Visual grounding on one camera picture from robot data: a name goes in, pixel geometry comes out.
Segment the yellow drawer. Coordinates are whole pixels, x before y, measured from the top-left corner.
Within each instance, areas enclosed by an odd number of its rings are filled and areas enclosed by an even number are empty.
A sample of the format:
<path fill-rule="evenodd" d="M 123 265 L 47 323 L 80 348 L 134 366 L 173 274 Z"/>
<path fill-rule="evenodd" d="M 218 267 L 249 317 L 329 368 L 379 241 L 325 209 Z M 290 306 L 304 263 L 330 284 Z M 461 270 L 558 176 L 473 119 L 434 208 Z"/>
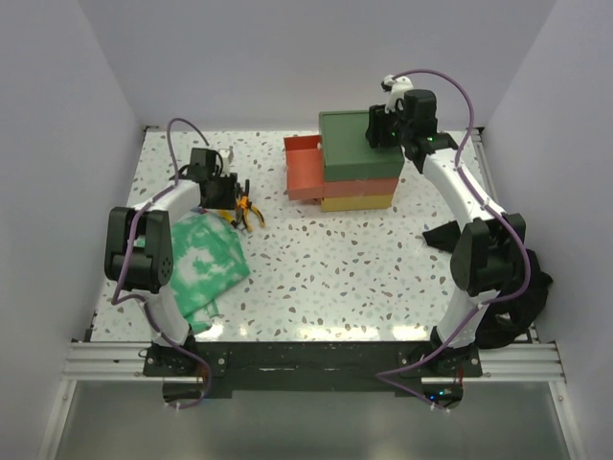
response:
<path fill-rule="evenodd" d="M 392 205 L 393 195 L 352 195 L 324 197 L 321 200 L 323 212 L 346 212 L 386 209 Z"/>

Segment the orange drawer box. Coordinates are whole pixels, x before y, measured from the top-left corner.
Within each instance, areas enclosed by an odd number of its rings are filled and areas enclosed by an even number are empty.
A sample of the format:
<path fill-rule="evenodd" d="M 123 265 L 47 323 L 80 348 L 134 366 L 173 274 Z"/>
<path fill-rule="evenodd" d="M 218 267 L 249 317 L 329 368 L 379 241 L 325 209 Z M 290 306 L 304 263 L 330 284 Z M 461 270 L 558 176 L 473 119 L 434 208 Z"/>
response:
<path fill-rule="evenodd" d="M 398 178 L 327 181 L 320 135 L 284 138 L 286 191 L 290 200 L 392 195 Z"/>

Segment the green drawer box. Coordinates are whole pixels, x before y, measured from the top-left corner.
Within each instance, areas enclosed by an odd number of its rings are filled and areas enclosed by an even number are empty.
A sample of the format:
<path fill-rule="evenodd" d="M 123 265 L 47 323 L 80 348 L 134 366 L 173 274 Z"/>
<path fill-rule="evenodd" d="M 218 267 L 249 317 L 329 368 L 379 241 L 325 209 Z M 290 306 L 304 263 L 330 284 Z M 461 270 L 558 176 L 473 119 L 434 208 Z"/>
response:
<path fill-rule="evenodd" d="M 405 164 L 399 147 L 373 149 L 367 110 L 324 111 L 319 129 L 326 182 L 399 178 Z"/>

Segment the orange black pliers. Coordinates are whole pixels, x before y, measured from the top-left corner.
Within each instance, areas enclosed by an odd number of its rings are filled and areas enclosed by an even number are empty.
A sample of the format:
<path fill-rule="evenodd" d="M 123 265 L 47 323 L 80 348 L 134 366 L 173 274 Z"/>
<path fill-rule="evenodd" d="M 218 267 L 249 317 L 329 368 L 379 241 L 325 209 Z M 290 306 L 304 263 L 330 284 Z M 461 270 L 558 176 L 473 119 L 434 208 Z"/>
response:
<path fill-rule="evenodd" d="M 248 232 L 252 232 L 253 228 L 249 222 L 249 215 L 254 214 L 260 224 L 260 227 L 265 226 L 265 219 L 261 211 L 253 204 L 250 199 L 251 182 L 246 179 L 242 186 L 238 187 L 236 200 L 236 225 L 243 225 Z"/>

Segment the green white cloth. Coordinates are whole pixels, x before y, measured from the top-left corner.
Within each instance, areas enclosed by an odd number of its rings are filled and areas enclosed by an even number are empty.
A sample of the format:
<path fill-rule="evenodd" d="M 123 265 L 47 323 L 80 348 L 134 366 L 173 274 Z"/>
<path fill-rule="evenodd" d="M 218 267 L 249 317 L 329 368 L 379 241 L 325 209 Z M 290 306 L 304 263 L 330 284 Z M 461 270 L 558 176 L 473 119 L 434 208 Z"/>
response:
<path fill-rule="evenodd" d="M 191 213 L 171 228 L 170 279 L 181 315 L 194 333 L 212 327 L 216 299 L 248 277 L 250 269 L 237 232 L 210 213 Z"/>

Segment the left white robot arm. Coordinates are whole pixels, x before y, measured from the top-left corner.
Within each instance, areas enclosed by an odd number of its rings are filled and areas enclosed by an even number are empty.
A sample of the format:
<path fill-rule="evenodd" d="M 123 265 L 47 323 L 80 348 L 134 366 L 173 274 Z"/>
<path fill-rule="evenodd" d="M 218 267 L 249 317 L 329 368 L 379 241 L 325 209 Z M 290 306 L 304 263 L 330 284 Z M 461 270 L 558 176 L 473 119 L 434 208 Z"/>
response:
<path fill-rule="evenodd" d="M 238 175 L 223 170 L 219 151 L 194 148 L 189 163 L 161 191 L 133 207 L 115 207 L 108 215 L 104 274 L 118 291 L 143 303 L 152 342 L 169 347 L 164 362 L 177 376 L 196 369 L 198 352 L 185 344 L 191 327 L 170 290 L 171 227 L 195 208 L 234 208 Z"/>

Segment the yellow handled screwdriver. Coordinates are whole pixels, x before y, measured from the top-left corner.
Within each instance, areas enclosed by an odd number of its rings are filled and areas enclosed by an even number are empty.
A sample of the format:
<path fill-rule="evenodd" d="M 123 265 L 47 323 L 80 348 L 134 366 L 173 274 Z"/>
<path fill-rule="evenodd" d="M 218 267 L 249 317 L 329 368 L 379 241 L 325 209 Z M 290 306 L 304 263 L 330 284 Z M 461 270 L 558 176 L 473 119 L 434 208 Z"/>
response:
<path fill-rule="evenodd" d="M 238 221 L 236 219 L 236 213 L 234 211 L 218 210 L 217 213 L 221 218 L 225 219 L 232 226 L 236 227 L 238 225 Z"/>

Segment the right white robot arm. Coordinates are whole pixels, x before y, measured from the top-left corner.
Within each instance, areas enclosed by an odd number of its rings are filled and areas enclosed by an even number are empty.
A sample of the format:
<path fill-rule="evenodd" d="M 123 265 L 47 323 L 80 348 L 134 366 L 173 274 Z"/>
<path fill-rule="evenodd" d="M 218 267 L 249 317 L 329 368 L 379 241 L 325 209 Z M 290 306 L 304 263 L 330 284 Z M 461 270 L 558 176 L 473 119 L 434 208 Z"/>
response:
<path fill-rule="evenodd" d="M 474 344 L 488 307 L 527 290 L 532 269 L 524 245 L 526 223 L 520 215 L 506 213 L 465 170 L 464 146 L 438 129 L 432 91 L 416 89 L 409 80 L 385 82 L 382 87 L 389 99 L 369 109 L 369 145 L 401 148 L 454 218 L 424 236 L 434 247 L 449 245 L 455 289 L 443 320 L 431 333 L 433 348 L 408 367 L 414 370 L 427 363 L 433 374 L 446 377 Z"/>

